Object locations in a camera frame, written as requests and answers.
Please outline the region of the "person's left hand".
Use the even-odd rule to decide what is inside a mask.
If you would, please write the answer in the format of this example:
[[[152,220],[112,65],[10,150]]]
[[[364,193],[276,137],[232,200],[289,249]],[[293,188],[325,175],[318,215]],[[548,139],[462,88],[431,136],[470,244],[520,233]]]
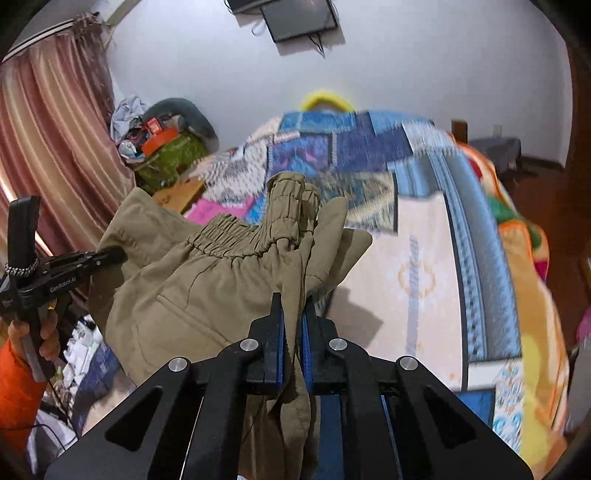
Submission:
[[[53,307],[49,307],[47,314],[40,320],[40,338],[43,340],[39,354],[47,361],[54,361],[60,352],[59,334],[57,331],[58,315]],[[29,324],[14,319],[8,326],[8,337],[15,354],[24,362],[30,364],[23,348],[23,338],[29,335]]]

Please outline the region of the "orange jacket sleeve forearm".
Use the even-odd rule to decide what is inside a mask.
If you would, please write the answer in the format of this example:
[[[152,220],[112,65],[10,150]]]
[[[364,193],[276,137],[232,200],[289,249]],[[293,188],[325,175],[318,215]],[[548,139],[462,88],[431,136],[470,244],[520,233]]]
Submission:
[[[30,367],[7,341],[1,349],[1,444],[22,456],[40,407],[45,382],[36,382]]]

